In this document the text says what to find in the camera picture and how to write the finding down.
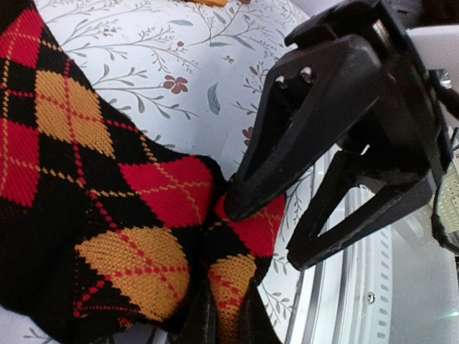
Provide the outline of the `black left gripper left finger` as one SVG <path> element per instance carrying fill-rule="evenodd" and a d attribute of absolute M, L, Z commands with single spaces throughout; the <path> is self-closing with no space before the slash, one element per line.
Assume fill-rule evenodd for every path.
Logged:
<path fill-rule="evenodd" d="M 209 280 L 203 280 L 182 330 L 182 343 L 217 343 L 217 307 Z"/>

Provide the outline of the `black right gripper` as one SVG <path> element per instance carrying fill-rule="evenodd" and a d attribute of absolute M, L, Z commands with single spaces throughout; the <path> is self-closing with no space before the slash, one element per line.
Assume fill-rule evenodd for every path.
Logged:
<path fill-rule="evenodd" d="M 342 1 L 286 38 L 296 49 L 266 79 L 249 148 L 224 210 L 241 221 L 267 206 L 333 144 L 367 148 L 382 168 L 446 173 L 451 101 L 385 1 Z"/>

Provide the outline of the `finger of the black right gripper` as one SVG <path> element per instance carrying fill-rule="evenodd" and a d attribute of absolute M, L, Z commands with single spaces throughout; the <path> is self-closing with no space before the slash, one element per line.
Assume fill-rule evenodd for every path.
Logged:
<path fill-rule="evenodd" d="M 335 227 L 323 227 L 352 188 L 374 195 Z M 423 207 L 430 200 L 430 168 L 399 165 L 366 153 L 336 153 L 287 245 L 288 261 L 303 271 Z"/>

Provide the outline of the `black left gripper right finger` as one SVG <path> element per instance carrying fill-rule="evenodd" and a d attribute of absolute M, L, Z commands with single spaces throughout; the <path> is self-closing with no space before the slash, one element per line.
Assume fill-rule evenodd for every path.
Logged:
<path fill-rule="evenodd" d="M 257 284 L 251 282 L 240 310 L 238 343 L 244 344 L 281 344 L 262 298 Z"/>

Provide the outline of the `black red orange argyle sock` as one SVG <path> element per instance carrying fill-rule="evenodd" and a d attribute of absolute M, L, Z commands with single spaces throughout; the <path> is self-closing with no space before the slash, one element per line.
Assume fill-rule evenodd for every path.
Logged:
<path fill-rule="evenodd" d="M 178 335 L 203 280 L 217 343 L 273 258 L 279 196 L 243 221 L 206 156 L 147 138 L 102 99 L 33 1 L 1 3 L 1 306 L 60 343 L 149 323 Z"/>

